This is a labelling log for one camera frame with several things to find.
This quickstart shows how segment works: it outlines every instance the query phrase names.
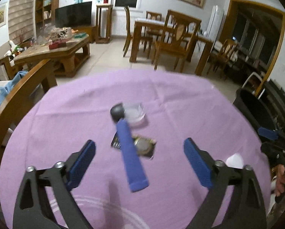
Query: wooden dining chair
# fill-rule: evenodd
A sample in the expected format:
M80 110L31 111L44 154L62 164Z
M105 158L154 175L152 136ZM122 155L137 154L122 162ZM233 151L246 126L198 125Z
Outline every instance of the wooden dining chair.
M162 14L161 13L156 13L156 12L151 12L147 11L146 12L146 19L150 20L155 20L155 21L161 21L162 20ZM161 32L159 30L151 30L149 28L146 28L145 30L146 35L151 35L151 36L156 36L156 41L158 41L158 38L161 36ZM147 41L145 41L144 49L147 47Z
M210 65L207 71L207 75L210 69L213 67L217 69L218 67L221 68L220 78L222 78L224 69L228 62L230 61L231 56L233 55L236 49L237 43L231 39L227 39L224 44L222 45L220 51L218 53L211 52L210 53Z
M131 43L131 39L133 38L133 36L131 35L131 18L130 18L129 6L124 7L124 9L125 9L126 17L127 17L127 39L125 41L124 48L123 48L124 57L125 57L125 55L128 52L128 49L129 49L129 46ZM140 40L149 42L149 49L148 49L148 58L149 58L153 37L142 35Z
M168 23L170 16L173 16L174 18L174 22L172 24L172 30L171 29L168 30ZM191 23L195 24L193 32L189 32L189 25ZM182 59L182 64L180 69L180 72L182 73L186 58L195 40L197 29L199 28L200 24L201 24L200 19L176 11L168 10L161 39L159 42L158 41L155 42L155 51L152 59L152 64L155 61L154 70L157 69L157 64L160 54L164 52L166 54L176 56L174 70L177 67L179 59ZM170 32L170 38L171 38L170 42L164 42L166 32ZM189 35L190 35L189 43L187 44L187 46L182 46L181 44L184 42L184 39L186 39Z

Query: round table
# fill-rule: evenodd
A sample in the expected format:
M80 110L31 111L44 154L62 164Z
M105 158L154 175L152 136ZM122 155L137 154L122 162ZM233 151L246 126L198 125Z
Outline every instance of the round table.
M157 141L152 160L141 157L149 187L131 193L119 150L110 144L116 128L110 109L119 102L142 102L145 122L133 134ZM242 114L206 79L167 72L121 70L54 87L15 129L0 168L0 200L12 228L18 188L26 168L53 166L79 151L86 140L96 155L72 194L94 228L185 228L207 195L183 151L191 137L213 159L240 153L258 178L266 208L270 170L260 141ZM215 224L228 206L226 193ZM49 192L58 222L54 196Z

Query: television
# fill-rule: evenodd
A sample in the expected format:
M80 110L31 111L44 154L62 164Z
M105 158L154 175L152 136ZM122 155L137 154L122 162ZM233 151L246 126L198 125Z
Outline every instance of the television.
M76 3L55 10L56 27L77 27L91 25L92 2Z

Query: radiator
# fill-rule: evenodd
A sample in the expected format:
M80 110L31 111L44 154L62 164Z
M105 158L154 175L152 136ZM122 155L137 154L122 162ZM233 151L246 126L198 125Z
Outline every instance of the radiator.
M134 24L137 17L131 17L131 33L134 32ZM125 16L113 16L111 34L118 36L127 35L127 18Z

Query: tile floor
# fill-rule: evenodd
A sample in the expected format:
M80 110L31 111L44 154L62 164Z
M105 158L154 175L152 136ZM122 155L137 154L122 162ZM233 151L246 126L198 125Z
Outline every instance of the tile floor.
M90 58L81 66L77 74L73 78L57 77L57 84L69 82L82 76L94 75L96 73L114 71L117 69L154 69L151 65L151 60L146 58L146 52L143 52L143 46L140 47L137 57L137 63L130 63L131 45L125 57L123 57L124 38L114 38L109 44L90 44ZM201 52L198 47L192 57L191 63L185 65L184 74L194 75L196 65L199 61ZM162 54L160 56L157 71L173 71L175 57ZM204 68L203 76L212 82L215 87L225 95L231 102L236 98L236 90L239 85L233 83L231 80L219 78L219 71L214 73L211 71L206 76L208 65Z

